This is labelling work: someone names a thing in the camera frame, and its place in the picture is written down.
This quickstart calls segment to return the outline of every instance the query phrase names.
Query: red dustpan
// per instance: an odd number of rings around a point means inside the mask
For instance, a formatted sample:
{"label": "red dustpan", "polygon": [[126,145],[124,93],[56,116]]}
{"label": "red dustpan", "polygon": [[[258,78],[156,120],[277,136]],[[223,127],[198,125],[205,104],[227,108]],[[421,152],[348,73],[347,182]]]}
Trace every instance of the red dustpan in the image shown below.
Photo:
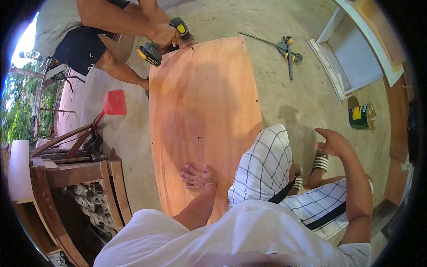
{"label": "red dustpan", "polygon": [[104,97],[104,109],[99,114],[95,127],[105,114],[107,115],[126,115],[125,92],[123,90],[108,91]]}

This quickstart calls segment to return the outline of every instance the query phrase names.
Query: hand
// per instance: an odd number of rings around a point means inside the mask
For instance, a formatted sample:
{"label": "hand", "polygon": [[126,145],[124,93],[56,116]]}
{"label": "hand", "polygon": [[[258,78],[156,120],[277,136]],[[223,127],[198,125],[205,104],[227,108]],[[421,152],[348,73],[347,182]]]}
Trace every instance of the hand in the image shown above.
{"label": "hand", "polygon": [[316,143],[316,149],[323,150],[331,156],[342,157],[346,153],[354,151],[347,139],[339,132],[330,129],[314,129],[326,139],[326,143]]}
{"label": "hand", "polygon": [[169,26],[166,23],[156,25],[156,32],[154,36],[149,39],[161,47],[168,46],[171,43],[174,47],[177,44],[182,44],[182,41],[179,37],[179,32],[174,27]]}
{"label": "hand", "polygon": [[[195,45],[195,44],[197,44],[197,42],[195,40],[192,40],[191,41],[191,45]],[[182,43],[182,44],[179,45],[179,49],[184,49],[184,48],[187,48],[187,47],[190,47],[190,46],[188,44],[184,44],[184,43]]]}
{"label": "hand", "polygon": [[205,190],[216,189],[218,183],[216,176],[208,165],[203,165],[204,172],[186,165],[185,171],[181,172],[181,179],[187,183],[186,188],[197,190],[200,193]]}

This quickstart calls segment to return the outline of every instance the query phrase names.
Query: person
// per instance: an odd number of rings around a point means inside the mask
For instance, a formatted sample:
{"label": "person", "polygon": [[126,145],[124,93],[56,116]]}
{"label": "person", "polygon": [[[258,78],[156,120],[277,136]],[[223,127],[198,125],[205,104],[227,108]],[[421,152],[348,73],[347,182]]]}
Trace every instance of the person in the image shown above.
{"label": "person", "polygon": [[[178,215],[144,209],[96,257],[94,266],[210,266],[205,258],[220,254],[282,253],[320,260],[315,266],[368,266],[371,246],[372,189],[356,153],[339,133],[316,128],[319,142],[304,194],[278,203],[272,198],[290,184],[294,170],[287,130],[281,124],[259,133],[243,154],[228,190],[229,205],[216,222],[206,225],[216,194],[215,171],[185,166],[182,180],[198,190]],[[338,156],[345,178],[322,179],[328,157]],[[345,205],[345,212],[319,225],[319,219]],[[312,223],[318,227],[311,229]],[[347,226],[340,245],[326,239]]]}
{"label": "person", "polygon": [[117,61],[100,34],[111,32],[143,36],[160,47],[186,48],[157,0],[46,0],[37,17],[34,48],[42,57],[53,57],[86,76],[97,67],[111,77],[148,90],[125,63]]}

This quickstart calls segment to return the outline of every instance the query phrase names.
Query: plaid shorts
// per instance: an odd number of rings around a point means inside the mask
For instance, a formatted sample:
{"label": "plaid shorts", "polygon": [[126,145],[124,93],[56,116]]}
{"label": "plaid shorts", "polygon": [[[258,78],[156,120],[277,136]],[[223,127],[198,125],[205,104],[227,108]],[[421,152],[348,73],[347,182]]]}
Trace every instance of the plaid shorts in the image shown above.
{"label": "plaid shorts", "polygon": [[[292,151],[286,129],[276,124],[262,130],[251,149],[243,154],[233,185],[228,190],[226,212],[247,200],[268,201],[289,183]],[[313,223],[345,202],[346,179],[323,185],[306,193],[286,197],[279,205],[288,208],[304,225]],[[329,239],[348,224],[345,213],[313,229]]]}

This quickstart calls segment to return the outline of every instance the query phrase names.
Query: paint can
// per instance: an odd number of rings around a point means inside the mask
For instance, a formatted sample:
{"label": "paint can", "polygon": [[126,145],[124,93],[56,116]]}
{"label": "paint can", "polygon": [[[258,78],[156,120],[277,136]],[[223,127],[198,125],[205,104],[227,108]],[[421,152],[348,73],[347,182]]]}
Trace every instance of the paint can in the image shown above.
{"label": "paint can", "polygon": [[373,130],[377,126],[377,113],[369,103],[350,109],[348,120],[354,130]]}

